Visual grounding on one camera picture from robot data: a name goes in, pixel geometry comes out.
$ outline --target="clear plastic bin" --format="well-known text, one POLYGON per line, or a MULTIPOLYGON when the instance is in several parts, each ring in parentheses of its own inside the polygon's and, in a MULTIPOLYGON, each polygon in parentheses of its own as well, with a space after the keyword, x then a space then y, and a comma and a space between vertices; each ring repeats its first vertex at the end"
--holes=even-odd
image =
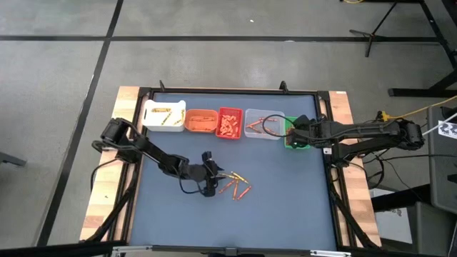
MULTIPOLYGON (((280 111, 247 109, 245 115, 246 118, 244 120, 244 134, 251 138, 263 138, 270 140, 280 139, 280 137, 268 135, 262 128, 262 119, 273 114, 284 116, 284 113, 280 111)), ((269 120, 265 121, 265 128, 270 133, 282 136, 284 135, 284 119, 277 116, 271 117, 269 120)))

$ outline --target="yellow cable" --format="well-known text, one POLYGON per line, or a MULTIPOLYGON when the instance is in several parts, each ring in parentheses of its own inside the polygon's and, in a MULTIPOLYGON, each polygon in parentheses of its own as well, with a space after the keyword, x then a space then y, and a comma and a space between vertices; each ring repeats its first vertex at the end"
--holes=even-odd
POLYGON ((419 112, 421 112, 421 111, 425 111, 426 109, 428 109, 428 108, 430 108, 430 107, 435 107, 435 106, 439 106, 439 105, 441 105, 441 104, 445 104, 445 103, 447 103, 447 102, 449 102, 449 101, 451 101, 451 100, 454 100, 454 99, 457 99, 457 96, 453 96, 453 97, 451 97, 451 98, 449 98, 449 99, 446 99, 446 100, 444 100, 444 101, 442 101, 442 102, 439 102, 439 103, 436 103, 436 104, 432 104, 432 105, 430 105, 430 106, 426 106, 426 107, 420 108, 419 110, 415 110, 415 111, 409 112, 409 113, 404 114, 404 115, 401 115, 401 116, 390 116, 390 115, 388 115, 385 111, 383 111, 383 112, 382 112, 382 119, 383 119, 383 121, 387 121, 387 120, 389 120, 389 119, 400 119, 400 118, 405 118, 405 117, 407 117, 407 116, 410 116, 410 115, 413 115, 413 114, 417 114, 417 113, 419 113, 419 112))
POLYGON ((348 0, 344 0, 345 3, 348 3, 348 4, 360 4, 361 2, 363 2, 365 0, 357 0, 357 1, 348 1, 348 0))

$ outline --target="gray floor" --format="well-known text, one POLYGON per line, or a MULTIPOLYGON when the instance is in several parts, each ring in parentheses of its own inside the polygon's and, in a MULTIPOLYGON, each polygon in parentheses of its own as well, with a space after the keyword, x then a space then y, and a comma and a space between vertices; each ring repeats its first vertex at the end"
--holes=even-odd
MULTIPOLYGON (((440 1, 427 1, 451 47, 457 29, 440 1)), ((104 35, 116 1, 2 1, 0 34, 104 35)), ((386 36, 433 35, 417 5, 399 4, 380 29, 386 36)), ((371 31, 388 4, 337 0, 125 0, 116 35, 351 36, 371 31)), ((451 70, 434 44, 292 42, 113 42, 101 74, 50 243, 78 240, 99 161, 90 147, 106 125, 119 86, 239 87, 347 91, 355 121, 377 110, 396 115, 440 99, 389 98, 387 88, 421 88, 451 70)), ((34 244, 91 80, 101 43, 0 42, 0 151, 28 159, 26 168, 0 166, 0 248, 34 244)), ((424 114, 413 117, 424 124, 424 114)), ((424 153, 399 150, 387 156, 424 153)), ((428 182, 427 160, 393 161, 410 186, 428 182)), ((369 173, 376 166, 367 166, 369 173)), ((387 168, 385 186, 404 186, 387 168)))

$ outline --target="tripod leg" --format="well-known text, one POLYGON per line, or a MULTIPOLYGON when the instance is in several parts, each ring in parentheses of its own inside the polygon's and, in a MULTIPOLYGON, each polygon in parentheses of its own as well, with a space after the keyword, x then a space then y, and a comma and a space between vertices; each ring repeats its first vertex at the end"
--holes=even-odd
POLYGON ((379 27, 381 27, 381 25, 384 23, 384 21, 387 19, 387 16, 392 12, 393 8, 397 5, 397 2, 393 3, 391 8, 387 11, 387 14, 384 15, 383 19, 381 20, 381 22, 379 22, 378 26, 374 29, 372 35, 376 34, 376 32, 378 31, 379 27))
POLYGON ((366 33, 366 32, 362 32, 362 31, 357 31, 357 30, 353 30, 353 29, 349 29, 349 32, 353 33, 353 34, 360 34, 362 36, 371 36, 370 33, 366 33))
POLYGON ((370 36, 370 39, 368 40, 368 44, 366 45, 366 50, 365 50, 365 57, 370 56, 371 44, 373 44, 374 37, 375 36, 370 36))

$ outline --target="orange bin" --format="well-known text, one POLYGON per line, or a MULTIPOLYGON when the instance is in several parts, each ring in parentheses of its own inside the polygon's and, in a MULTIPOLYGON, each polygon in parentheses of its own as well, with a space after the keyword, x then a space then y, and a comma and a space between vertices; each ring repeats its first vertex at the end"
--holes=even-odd
POLYGON ((184 126, 191 132, 213 133, 216 130, 217 121, 217 111, 190 109, 186 112, 184 126))

